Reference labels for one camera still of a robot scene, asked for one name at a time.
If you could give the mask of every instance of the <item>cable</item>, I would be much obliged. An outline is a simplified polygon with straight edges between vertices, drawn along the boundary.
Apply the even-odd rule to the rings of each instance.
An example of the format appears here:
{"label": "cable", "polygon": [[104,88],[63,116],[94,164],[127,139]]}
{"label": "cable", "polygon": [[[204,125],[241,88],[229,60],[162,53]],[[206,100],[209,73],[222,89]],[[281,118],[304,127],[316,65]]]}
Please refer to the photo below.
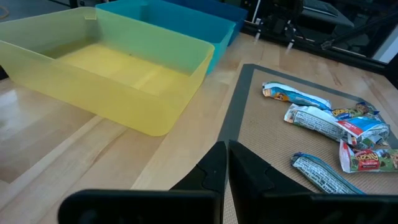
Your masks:
{"label": "cable", "polygon": [[4,12],[6,12],[4,15],[0,16],[0,19],[4,19],[5,17],[7,17],[10,12],[8,11],[8,9],[4,6],[0,6],[0,9],[2,9]]}

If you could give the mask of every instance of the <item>plastic bin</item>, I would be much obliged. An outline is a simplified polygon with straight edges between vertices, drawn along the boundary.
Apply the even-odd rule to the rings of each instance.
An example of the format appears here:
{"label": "plastic bin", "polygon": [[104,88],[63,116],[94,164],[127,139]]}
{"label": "plastic bin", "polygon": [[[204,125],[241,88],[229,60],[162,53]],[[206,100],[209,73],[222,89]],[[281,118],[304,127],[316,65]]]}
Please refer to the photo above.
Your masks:
{"label": "plastic bin", "polygon": [[229,40],[228,46],[232,44],[236,36],[242,29],[244,20],[248,15],[247,10],[241,9],[230,4],[222,3],[215,0],[164,0],[190,9],[205,12],[214,16],[218,16],[236,23],[234,32]]}
{"label": "plastic bin", "polygon": [[229,20],[161,0],[119,0],[96,7],[212,43],[215,51],[207,73],[224,55],[235,27]]}
{"label": "plastic bin", "polygon": [[151,136],[169,132],[214,47],[93,7],[0,23],[11,80]]}

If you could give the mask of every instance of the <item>teal plastic bin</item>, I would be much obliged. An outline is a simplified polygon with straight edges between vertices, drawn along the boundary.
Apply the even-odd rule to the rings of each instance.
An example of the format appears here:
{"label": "teal plastic bin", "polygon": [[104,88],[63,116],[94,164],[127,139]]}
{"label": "teal plastic bin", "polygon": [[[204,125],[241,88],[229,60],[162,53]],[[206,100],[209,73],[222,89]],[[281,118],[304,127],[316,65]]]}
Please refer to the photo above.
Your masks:
{"label": "teal plastic bin", "polygon": [[190,9],[198,10],[201,12],[205,12],[207,14],[211,14],[214,16],[218,16],[229,21],[233,21],[236,23],[234,32],[229,40],[229,44],[231,45],[236,36],[238,36],[241,31],[244,20],[248,15],[247,10],[241,9],[236,6],[232,6],[230,4],[226,4],[223,2],[218,2],[216,0],[164,0],[167,2],[171,2],[174,4],[178,4],[180,6],[188,7]]}
{"label": "teal plastic bin", "polygon": [[207,74],[224,55],[235,27],[227,19],[161,0],[119,0],[96,7],[212,43],[215,51]]}

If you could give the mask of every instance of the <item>wooden table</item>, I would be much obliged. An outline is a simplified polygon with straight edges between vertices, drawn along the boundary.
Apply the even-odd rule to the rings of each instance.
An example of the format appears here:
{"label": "wooden table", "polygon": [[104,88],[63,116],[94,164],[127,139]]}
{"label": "wooden table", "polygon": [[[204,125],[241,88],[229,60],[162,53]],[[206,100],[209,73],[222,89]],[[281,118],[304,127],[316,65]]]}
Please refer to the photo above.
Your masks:
{"label": "wooden table", "polygon": [[56,223],[87,188],[167,190],[215,143],[243,64],[371,102],[398,133],[398,91],[383,77],[241,34],[166,136],[150,137],[67,103],[0,81],[0,223]]}

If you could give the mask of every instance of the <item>snack wrapper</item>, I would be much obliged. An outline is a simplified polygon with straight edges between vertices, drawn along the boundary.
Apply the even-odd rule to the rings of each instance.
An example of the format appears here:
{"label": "snack wrapper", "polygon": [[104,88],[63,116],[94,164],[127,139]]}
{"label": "snack wrapper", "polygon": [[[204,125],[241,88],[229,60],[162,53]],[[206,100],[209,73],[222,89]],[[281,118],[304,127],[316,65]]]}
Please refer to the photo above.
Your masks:
{"label": "snack wrapper", "polygon": [[303,93],[279,82],[263,83],[262,94],[276,100],[289,101],[296,105],[315,106],[321,110],[331,110],[331,104],[328,100]]}
{"label": "snack wrapper", "polygon": [[346,132],[343,140],[356,149],[373,149],[376,144],[387,140],[390,126],[382,121],[367,117],[337,121]]}
{"label": "snack wrapper", "polygon": [[374,110],[365,102],[360,102],[355,105],[355,108],[350,109],[334,109],[331,111],[332,115],[337,119],[350,119],[358,116],[377,115],[379,111]]}
{"label": "snack wrapper", "polygon": [[397,149],[357,151],[340,141],[340,164],[344,172],[398,172]]}
{"label": "snack wrapper", "polygon": [[335,141],[340,141],[345,136],[343,128],[337,124],[337,118],[313,106],[297,106],[292,104],[288,108],[284,120],[304,128],[315,130]]}
{"label": "snack wrapper", "polygon": [[329,194],[364,194],[336,173],[321,159],[304,153],[295,153],[291,165],[311,183]]}

